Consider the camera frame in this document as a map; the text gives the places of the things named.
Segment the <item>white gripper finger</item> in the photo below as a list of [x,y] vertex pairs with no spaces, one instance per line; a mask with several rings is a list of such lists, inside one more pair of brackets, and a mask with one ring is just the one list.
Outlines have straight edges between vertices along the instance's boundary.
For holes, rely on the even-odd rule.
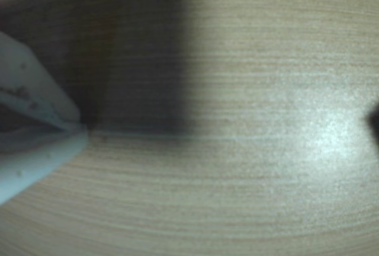
[[1,204],[72,160],[87,143],[85,130],[2,133]]
[[87,131],[73,100],[25,44],[1,33],[1,130]]

